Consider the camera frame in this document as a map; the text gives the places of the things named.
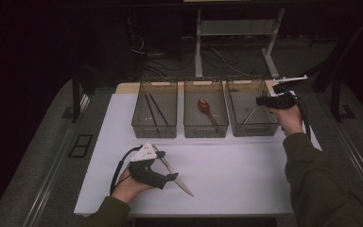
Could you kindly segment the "person's left hand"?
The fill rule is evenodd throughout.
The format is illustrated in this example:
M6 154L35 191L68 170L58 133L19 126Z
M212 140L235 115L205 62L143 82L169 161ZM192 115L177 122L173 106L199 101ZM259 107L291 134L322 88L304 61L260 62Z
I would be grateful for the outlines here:
M139 183L132 179L130 171L126 168L119 176L119 181L112 192L112 197L123 203L132 202L141 193L152 189L152 186Z

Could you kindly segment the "person's right hand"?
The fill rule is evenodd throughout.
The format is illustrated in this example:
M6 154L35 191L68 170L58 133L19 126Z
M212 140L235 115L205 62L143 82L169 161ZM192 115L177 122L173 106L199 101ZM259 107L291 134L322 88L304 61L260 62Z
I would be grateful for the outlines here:
M278 123L283 128L286 136L303 132L303 118L296 105L289 109L267 108L267 110L276 115Z

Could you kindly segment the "clear grey plastic bin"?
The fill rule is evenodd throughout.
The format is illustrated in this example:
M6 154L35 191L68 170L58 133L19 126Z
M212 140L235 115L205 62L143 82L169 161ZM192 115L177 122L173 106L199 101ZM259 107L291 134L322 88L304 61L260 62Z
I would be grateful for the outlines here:
M273 136L279 127L276 116L269 113L265 106L259 106L249 121L242 125L251 110L258 106L256 98L259 96L270 96L264 80L227 77L225 98L235 137Z
M209 116L199 110L198 101L208 102L215 126ZM184 82L183 125L186 138L223 138L229 127L221 79L187 79Z
M152 95L164 114L167 126L149 98L157 126L153 124L145 95ZM176 80L143 80L140 83L131 125L137 138L176 138L178 113L178 82Z

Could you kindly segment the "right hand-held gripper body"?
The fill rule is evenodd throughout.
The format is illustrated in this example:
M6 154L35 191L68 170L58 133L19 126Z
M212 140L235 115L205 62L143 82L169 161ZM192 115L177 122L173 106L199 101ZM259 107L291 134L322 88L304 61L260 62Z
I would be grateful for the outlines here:
M276 96L271 96L266 102L266 106L273 109L289 109L298 102L296 95L293 95L286 89L286 85L293 81L307 79L307 75L298 78L286 78L277 79L277 84L273 86L273 92Z

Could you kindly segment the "steel table knife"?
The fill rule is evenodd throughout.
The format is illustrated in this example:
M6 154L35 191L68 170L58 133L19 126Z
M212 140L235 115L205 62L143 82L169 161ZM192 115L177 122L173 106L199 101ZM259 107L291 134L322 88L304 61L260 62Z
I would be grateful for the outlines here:
M164 165L166 166L166 168L168 169L169 173L178 173L171 165L170 163L167 162L167 160L165 158L159 158ZM193 197L193 193L191 192L191 190L188 188L188 186L185 184L185 182L182 180L182 178L179 176L178 173L178 177L177 179L174 181L180 189L182 189L185 193L187 193L188 195L190 195L191 197Z

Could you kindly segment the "black metal stand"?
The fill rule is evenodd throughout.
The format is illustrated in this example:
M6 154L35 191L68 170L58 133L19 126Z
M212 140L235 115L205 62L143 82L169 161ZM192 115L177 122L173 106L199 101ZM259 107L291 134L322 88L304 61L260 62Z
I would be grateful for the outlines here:
M355 115L347 105L340 105L342 75L337 73L345 56L350 50L357 33L358 25L351 24L342 30L339 40L329 57L320 65L319 75L312 88L316 93L323 93L331 85L330 112L337 122L352 119Z

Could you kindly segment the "white metal stand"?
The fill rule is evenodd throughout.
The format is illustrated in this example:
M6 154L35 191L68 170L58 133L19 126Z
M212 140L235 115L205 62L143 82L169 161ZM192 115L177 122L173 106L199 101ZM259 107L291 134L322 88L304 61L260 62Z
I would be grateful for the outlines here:
M285 8L279 8L274 19L244 19L244 20L203 20L201 11L197 11L195 73L203 76L201 38L209 36L268 36L268 44L261 49L268 71L273 79L280 75L272 59L271 52L275 45L280 26L285 14Z

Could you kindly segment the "dark thin chopstick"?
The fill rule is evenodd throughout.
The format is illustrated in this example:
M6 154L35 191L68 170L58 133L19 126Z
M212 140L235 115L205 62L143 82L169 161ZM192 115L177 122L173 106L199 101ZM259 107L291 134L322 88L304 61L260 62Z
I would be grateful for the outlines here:
M164 123L165 123L167 126L169 126L169 124L168 124L168 122L167 122L166 118L164 117L163 112L161 111L161 109L160 109L160 107L158 106L158 104L157 104L156 100L154 99L154 97L153 97L152 95L149 95L149 97L150 97L150 98L151 98L151 100L153 101L154 106L155 106L155 107L156 107L156 109L158 110L158 113L159 113L159 115L161 116L161 118L163 119Z
M152 107L150 105L148 95L145 95L145 98L146 98L146 101L147 101L147 105L148 105L149 112L150 112L151 117L152 117L152 120L153 120L153 124L156 127L157 126L157 121L156 121L155 115L154 115L154 113L152 111Z

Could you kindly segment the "steel fork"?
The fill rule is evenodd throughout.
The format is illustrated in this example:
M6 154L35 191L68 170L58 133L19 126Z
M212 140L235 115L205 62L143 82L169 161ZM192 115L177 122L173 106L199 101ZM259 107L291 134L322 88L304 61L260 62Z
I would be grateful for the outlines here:
M243 123L242 123L242 125L245 125L248 121L249 121L249 119L252 117L252 115L255 113L255 111L257 110L259 108L259 106L256 106L256 107L254 107L252 110L251 110L251 112L249 113L249 115L244 119L244 121L243 121Z

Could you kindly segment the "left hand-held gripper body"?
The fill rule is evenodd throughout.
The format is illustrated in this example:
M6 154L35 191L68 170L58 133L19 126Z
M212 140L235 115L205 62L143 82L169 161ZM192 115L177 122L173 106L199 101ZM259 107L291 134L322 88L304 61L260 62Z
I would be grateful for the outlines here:
M157 158L154 147L150 143L142 145L130 159L129 171L132 179L152 187L163 189L167 180L166 176L151 169Z

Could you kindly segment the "brown wooden spoon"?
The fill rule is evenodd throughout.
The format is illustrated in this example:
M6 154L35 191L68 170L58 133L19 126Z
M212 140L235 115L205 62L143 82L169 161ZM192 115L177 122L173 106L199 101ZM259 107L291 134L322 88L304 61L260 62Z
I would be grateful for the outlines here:
M216 120L214 119L214 117L211 114L211 110L210 110L210 106L209 106L208 102L203 100L203 99L200 99L198 101L198 105L199 105L199 110L201 112L207 114L209 116L211 122L216 126L217 122L216 122Z

